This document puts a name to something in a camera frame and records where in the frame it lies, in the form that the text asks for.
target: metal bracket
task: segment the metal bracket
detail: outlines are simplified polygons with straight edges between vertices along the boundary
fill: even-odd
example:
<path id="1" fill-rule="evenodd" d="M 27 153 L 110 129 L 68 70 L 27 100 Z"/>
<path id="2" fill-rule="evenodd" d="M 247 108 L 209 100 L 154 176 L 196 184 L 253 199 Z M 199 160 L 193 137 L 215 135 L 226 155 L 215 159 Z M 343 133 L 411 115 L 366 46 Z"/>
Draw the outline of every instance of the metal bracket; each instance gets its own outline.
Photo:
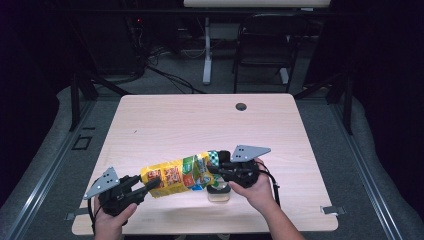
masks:
<path id="1" fill-rule="evenodd" d="M 231 155 L 231 162 L 248 162 L 254 158 L 271 152 L 271 148 L 237 145 Z"/>
<path id="2" fill-rule="evenodd" d="M 336 206 L 329 206 L 329 207 L 321 206 L 321 212 L 324 213 L 325 215 L 332 214 L 335 216 L 339 216 L 339 215 L 343 215 L 347 213 L 344 207 L 336 207 Z"/>
<path id="3" fill-rule="evenodd" d="M 73 213 L 67 213 L 65 216 L 65 221 L 73 221 L 75 220 L 75 217 L 78 215 L 85 215 L 88 214 L 88 208 L 78 208 L 75 212 Z"/>
<path id="4" fill-rule="evenodd" d="M 103 175 L 97 179 L 90 190 L 88 190 L 83 199 L 90 199 L 97 194 L 118 186 L 119 183 L 119 177 L 116 174 L 115 169 L 113 167 L 109 167 L 106 172 L 104 172 Z"/>

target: human hand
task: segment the human hand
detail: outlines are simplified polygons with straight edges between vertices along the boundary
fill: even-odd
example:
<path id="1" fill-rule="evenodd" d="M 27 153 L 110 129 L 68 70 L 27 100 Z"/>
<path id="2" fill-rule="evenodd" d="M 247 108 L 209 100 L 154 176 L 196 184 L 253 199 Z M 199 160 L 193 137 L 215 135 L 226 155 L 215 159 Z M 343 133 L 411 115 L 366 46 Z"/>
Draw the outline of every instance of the human hand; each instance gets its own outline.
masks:
<path id="1" fill-rule="evenodd" d="M 134 214 L 135 210 L 137 210 L 137 204 L 130 204 L 124 211 L 115 217 L 106 214 L 102 208 L 99 208 L 100 201 L 96 196 L 94 198 L 94 213 L 97 213 L 95 216 L 96 234 L 94 239 L 118 240 L 121 239 L 122 225 Z"/>
<path id="2" fill-rule="evenodd" d="M 262 165 L 264 162 L 261 159 L 256 158 L 255 161 L 259 163 L 260 170 L 265 170 L 265 167 Z M 263 213 L 265 208 L 270 206 L 270 204 L 277 204 L 272 195 L 269 177 L 264 173 L 259 174 L 258 180 L 250 188 L 243 188 L 233 181 L 230 181 L 228 184 L 234 192 L 244 196 L 250 205 L 260 213 Z"/>

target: black chair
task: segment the black chair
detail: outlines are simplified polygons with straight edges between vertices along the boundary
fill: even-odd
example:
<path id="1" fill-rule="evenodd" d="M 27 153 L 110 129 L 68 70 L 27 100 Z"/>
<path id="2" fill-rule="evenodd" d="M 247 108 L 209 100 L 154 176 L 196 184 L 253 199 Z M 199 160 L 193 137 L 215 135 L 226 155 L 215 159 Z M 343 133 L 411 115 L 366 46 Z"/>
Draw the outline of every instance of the black chair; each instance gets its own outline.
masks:
<path id="1" fill-rule="evenodd" d="M 290 69 L 285 92 L 289 92 L 298 46 L 308 31 L 308 20 L 300 15 L 255 14 L 247 17 L 239 27 L 233 64 L 234 93 L 239 66 Z M 256 82 L 252 84 L 270 84 Z"/>

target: food package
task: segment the food package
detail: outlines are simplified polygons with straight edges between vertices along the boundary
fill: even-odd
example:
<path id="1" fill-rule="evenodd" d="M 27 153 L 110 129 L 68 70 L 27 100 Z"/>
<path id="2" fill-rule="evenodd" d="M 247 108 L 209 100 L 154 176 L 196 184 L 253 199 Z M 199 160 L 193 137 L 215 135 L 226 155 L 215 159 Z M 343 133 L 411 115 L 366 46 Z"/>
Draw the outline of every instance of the food package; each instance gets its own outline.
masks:
<path id="1" fill-rule="evenodd" d="M 183 159 L 164 162 L 141 169 L 141 180 L 147 183 L 149 180 L 160 177 L 162 183 L 155 189 L 150 190 L 154 198 L 167 196 L 174 193 L 196 191 L 206 186 L 218 186 L 218 178 L 208 171 L 207 166 L 219 165 L 217 151 L 207 151 Z"/>

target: table top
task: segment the table top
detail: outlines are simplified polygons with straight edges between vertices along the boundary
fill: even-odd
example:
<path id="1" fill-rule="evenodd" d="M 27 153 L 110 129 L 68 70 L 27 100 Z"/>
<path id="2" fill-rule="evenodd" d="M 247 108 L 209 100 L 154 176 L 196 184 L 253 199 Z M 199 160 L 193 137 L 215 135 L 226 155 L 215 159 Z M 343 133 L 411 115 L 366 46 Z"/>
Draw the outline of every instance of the table top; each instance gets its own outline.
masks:
<path id="1" fill-rule="evenodd" d="M 244 111 L 236 104 L 246 105 Z M 208 150 L 233 152 L 237 145 L 269 147 L 261 159 L 280 185 L 282 209 L 300 231 L 332 231 L 335 216 L 293 97 L 289 94 L 130 95 L 121 99 L 87 190 L 108 167 L 119 177 L 143 167 Z M 206 190 L 161 198 L 146 195 L 124 234 L 214 234 L 268 232 L 245 198 L 213 203 Z M 91 235 L 88 215 L 72 231 Z"/>
<path id="2" fill-rule="evenodd" d="M 184 0 L 185 7 L 327 8 L 331 0 Z"/>

